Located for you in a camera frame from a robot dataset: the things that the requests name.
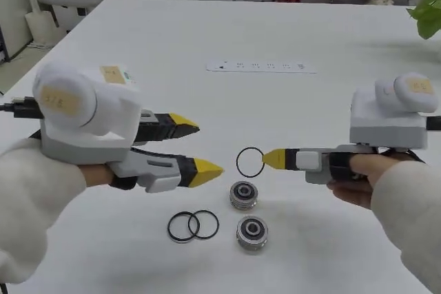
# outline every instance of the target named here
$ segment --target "o-ring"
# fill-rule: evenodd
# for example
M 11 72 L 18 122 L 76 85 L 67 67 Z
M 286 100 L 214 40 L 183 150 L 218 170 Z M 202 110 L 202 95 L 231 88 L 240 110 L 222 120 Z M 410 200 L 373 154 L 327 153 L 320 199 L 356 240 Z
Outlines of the o-ring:
M 196 232 L 193 232 L 192 228 L 190 227 L 190 222 L 192 221 L 192 218 L 196 218 L 196 219 L 198 219 L 198 218 L 196 217 L 196 215 L 197 215 L 198 213 L 208 213 L 209 215 L 211 215 L 211 216 L 214 217 L 214 219 L 216 220 L 216 230 L 213 232 L 213 234 L 211 234 L 211 235 L 207 235 L 206 237 L 201 237 L 200 235 L 198 235 L 198 232 L 199 232 L 199 229 L 198 229 L 198 228 L 196 228 Z M 218 231 L 219 231 L 219 219 L 218 219 L 218 216 L 214 215 L 214 213 L 212 213 L 210 210 L 198 210 L 198 211 L 194 212 L 194 213 L 193 213 L 193 216 L 190 217 L 190 218 L 188 219 L 188 231 L 190 231 L 190 233 L 191 233 L 196 239 L 199 239 L 199 240 L 208 240 L 208 239 L 211 239 L 211 238 L 214 237 L 214 236 L 218 233 Z
M 190 216 L 189 219 L 188 219 L 188 224 L 190 224 L 190 221 L 191 221 L 192 218 L 194 218 L 196 220 L 196 231 L 195 232 L 190 231 L 192 235 L 190 237 L 188 237 L 188 238 L 176 237 L 175 235 L 172 234 L 172 231 L 170 230 L 170 225 L 172 224 L 172 222 L 176 218 L 181 217 L 181 216 Z M 196 235 L 198 234 L 200 228 L 201 228 L 201 223 L 199 222 L 199 219 L 195 216 L 195 213 L 190 213 L 189 211 L 181 211 L 180 213 L 177 213 L 172 218 L 170 218 L 170 220 L 168 221 L 167 233 L 168 233 L 168 236 L 173 241 L 178 242 L 178 243 L 186 243 L 186 242 L 189 242 L 191 239 L 196 237 Z
M 237 171 L 239 171 L 239 173 L 240 173 L 242 176 L 244 176 L 244 177 L 246 177 L 246 178 L 255 178 L 255 177 L 259 176 L 259 175 L 262 173 L 263 169 L 265 168 L 265 164 L 264 164 L 264 163 L 262 163 L 262 167 L 260 168 L 260 170 L 258 171 L 258 173 L 255 174 L 255 175 L 253 175 L 253 176 L 249 176 L 249 175 L 244 174 L 244 173 L 240 170 L 240 168 L 239 168 L 239 158 L 240 158 L 240 155 L 242 155 L 242 153 L 243 153 L 244 151 L 247 151 L 247 150 L 249 150 L 249 149 L 253 149 L 253 150 L 255 150 L 255 151 L 258 151 L 258 152 L 259 152 L 260 154 L 262 154 L 262 156 L 263 156 L 263 152 L 262 152 L 259 148 L 257 148 L 257 147 L 246 147 L 246 148 L 242 149 L 242 150 L 239 152 L 239 154 L 237 155 L 237 158 L 236 158 L 236 168 L 237 168 Z

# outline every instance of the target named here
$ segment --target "white sleeve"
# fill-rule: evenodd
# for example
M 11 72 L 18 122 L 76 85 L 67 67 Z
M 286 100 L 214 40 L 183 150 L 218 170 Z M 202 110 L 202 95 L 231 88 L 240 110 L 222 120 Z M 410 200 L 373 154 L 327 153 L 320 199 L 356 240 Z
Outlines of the white sleeve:
M 0 283 L 27 280 L 47 249 L 46 230 L 86 187 L 77 166 L 22 140 L 0 155 Z
M 441 174 L 421 162 L 400 162 L 377 182 L 371 207 L 403 264 L 441 293 Z

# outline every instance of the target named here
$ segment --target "white floor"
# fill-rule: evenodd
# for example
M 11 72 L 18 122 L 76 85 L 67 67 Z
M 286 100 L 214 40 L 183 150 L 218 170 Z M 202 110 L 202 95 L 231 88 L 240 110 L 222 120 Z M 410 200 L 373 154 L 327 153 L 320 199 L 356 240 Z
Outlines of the white floor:
M 0 65 L 0 91 L 6 93 L 49 51 L 26 48 L 17 58 Z

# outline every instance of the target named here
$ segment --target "human hand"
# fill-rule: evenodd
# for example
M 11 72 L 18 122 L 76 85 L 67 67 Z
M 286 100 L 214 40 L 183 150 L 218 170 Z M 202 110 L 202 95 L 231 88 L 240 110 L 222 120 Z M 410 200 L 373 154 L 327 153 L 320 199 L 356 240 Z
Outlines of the human hand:
M 79 165 L 88 187 L 110 184 L 113 172 L 107 165 Z
M 358 154 L 351 158 L 349 165 L 356 174 L 366 175 L 364 182 L 331 181 L 327 186 L 335 197 L 367 209 L 371 208 L 373 188 L 382 174 L 397 163 L 413 160 L 404 153 L 396 153 L 391 157 L 378 154 Z

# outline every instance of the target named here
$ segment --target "power strip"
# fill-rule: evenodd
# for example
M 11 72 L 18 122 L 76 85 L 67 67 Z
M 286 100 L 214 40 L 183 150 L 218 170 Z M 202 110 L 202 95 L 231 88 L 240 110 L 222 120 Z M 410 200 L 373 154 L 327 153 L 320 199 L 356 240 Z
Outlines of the power strip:
M 308 65 L 299 62 L 279 61 L 213 61 L 207 64 L 210 72 L 289 72 L 316 74 Z

